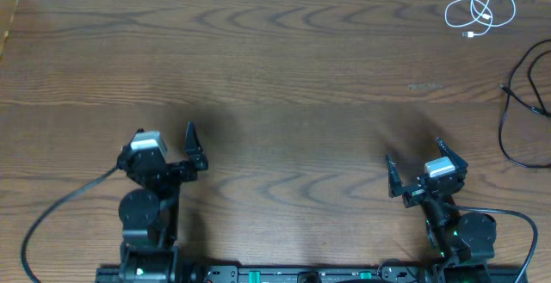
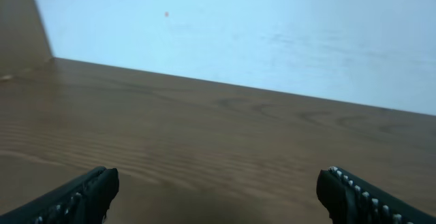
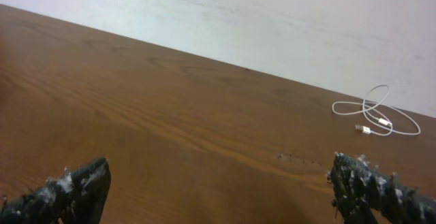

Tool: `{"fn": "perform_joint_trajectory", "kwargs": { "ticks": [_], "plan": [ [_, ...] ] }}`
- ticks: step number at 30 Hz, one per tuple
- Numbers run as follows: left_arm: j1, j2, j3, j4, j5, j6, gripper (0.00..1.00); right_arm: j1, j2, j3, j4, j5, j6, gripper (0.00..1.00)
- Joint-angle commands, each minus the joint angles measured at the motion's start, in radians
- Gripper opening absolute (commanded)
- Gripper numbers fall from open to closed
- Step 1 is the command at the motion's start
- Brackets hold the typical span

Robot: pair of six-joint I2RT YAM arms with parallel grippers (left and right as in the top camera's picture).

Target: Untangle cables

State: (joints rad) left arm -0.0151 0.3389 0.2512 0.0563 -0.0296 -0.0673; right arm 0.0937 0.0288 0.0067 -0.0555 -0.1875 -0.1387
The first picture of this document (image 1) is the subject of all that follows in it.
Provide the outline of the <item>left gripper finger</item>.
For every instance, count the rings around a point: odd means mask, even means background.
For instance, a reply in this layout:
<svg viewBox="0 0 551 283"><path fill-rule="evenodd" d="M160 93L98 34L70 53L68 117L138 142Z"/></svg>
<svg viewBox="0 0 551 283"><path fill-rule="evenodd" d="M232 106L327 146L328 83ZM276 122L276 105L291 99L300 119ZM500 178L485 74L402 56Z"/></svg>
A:
<svg viewBox="0 0 551 283"><path fill-rule="evenodd" d="M190 160L196 163L203 161L203 149L196 134L195 124L192 121L188 123L186 129L184 152Z"/></svg>
<svg viewBox="0 0 551 283"><path fill-rule="evenodd" d="M124 163L128 160L130 156L132 156L133 150L131 148L131 143L133 141L133 138L126 144L123 145L121 148L121 153L117 157L117 163Z"/></svg>

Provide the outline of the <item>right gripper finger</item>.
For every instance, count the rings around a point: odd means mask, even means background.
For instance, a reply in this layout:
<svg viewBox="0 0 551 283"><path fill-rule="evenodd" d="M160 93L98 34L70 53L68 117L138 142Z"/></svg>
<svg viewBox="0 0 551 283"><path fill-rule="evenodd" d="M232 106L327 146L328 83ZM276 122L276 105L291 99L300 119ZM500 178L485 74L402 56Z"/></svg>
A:
<svg viewBox="0 0 551 283"><path fill-rule="evenodd" d="M452 151L451 148L441 138L436 138L436 144L441 155L443 157L447 157L457 169L465 169L468 166L468 163L458 154Z"/></svg>
<svg viewBox="0 0 551 283"><path fill-rule="evenodd" d="M385 160L388 175L388 195L391 198L394 198L403 194L403 184L399 177L399 173L396 170L395 162L389 155L385 155Z"/></svg>

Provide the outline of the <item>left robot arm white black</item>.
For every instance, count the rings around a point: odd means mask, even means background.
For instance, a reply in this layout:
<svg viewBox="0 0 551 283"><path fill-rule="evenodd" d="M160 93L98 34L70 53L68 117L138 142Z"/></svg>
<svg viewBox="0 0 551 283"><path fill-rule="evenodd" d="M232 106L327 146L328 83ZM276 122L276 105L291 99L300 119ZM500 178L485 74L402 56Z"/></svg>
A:
<svg viewBox="0 0 551 283"><path fill-rule="evenodd" d="M119 282L186 282L185 266L176 246L181 186L208 169L208 160L189 122L185 159L168 163L160 132L139 129L121 149L117 168L139 185L123 197Z"/></svg>

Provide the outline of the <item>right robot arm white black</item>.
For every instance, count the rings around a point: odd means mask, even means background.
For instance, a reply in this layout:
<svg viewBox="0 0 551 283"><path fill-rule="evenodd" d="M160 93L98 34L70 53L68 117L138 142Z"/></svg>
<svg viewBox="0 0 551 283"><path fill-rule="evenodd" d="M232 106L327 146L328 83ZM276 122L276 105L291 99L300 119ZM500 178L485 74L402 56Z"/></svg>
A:
<svg viewBox="0 0 551 283"><path fill-rule="evenodd" d="M440 250L438 261L418 273L421 282L445 282L445 270L453 268L457 276L473 280L471 267L486 265L495 256L497 238L495 219L483 212L460 213L452 195L464 187L468 163L453 152L441 138L436 140L441 157L424 165L424 173L414 184L405 186L391 157L385 157L388 195L400 197L404 206L421 206L425 227L433 247Z"/></svg>

